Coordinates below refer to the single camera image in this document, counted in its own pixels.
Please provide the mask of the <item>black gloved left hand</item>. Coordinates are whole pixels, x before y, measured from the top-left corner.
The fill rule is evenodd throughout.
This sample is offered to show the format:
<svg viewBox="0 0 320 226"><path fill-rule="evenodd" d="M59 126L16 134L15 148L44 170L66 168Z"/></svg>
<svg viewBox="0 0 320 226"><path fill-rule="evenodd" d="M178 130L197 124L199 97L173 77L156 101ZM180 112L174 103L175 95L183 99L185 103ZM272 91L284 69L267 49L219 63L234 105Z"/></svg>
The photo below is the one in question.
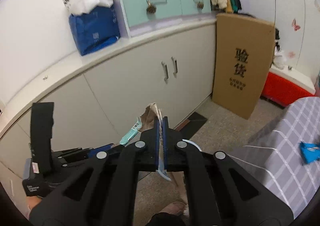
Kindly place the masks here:
<svg viewBox="0 0 320 226"><path fill-rule="evenodd" d="M52 192L52 188L46 182L39 180L24 179L22 180L22 186L29 212Z"/></svg>

